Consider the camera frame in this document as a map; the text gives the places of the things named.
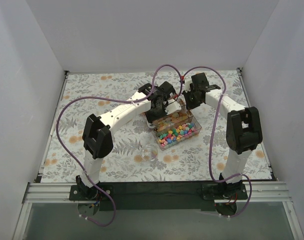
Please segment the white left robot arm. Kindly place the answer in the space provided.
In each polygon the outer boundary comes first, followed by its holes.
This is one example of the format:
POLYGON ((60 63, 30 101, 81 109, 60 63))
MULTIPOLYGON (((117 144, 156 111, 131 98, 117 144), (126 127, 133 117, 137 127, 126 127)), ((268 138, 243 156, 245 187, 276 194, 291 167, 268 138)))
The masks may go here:
POLYGON ((99 174, 104 157, 113 149, 113 135, 123 125, 140 114, 144 114, 150 128, 157 121, 181 110, 175 99, 176 91, 169 82, 152 87, 143 85, 122 104, 100 116, 87 117, 82 139, 85 157, 84 171, 76 177, 79 193, 87 200, 93 200, 98 194, 95 184, 99 183, 99 174))

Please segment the clear divided candy box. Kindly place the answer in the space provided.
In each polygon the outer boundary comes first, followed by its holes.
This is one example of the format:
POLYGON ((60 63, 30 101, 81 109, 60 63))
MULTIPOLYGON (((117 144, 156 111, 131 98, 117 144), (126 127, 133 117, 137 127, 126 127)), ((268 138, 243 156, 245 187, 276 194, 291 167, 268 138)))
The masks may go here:
POLYGON ((147 123, 163 151, 199 134, 202 129, 192 112, 186 108, 185 102, 181 98, 177 101, 181 104, 181 111, 147 123))

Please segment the clear glass jar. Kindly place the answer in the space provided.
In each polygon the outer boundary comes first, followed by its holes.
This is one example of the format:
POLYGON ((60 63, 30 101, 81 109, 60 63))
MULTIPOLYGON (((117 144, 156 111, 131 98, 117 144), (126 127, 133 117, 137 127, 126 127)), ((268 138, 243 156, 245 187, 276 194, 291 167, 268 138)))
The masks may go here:
POLYGON ((148 144, 142 147, 141 157, 144 161, 153 161, 158 158, 158 149, 153 144, 148 144))

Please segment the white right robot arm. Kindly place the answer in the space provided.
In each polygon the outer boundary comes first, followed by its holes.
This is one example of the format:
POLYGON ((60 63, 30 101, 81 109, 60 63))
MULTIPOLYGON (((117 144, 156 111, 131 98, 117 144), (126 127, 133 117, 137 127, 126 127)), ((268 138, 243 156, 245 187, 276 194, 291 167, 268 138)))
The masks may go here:
POLYGON ((216 109, 215 118, 226 119, 226 142, 229 154, 223 172, 210 189, 214 194, 229 199, 242 190, 243 171, 252 151, 262 142, 259 111, 245 107, 225 95, 225 89, 210 84, 205 73, 181 80, 186 107, 189 110, 206 104, 216 109))

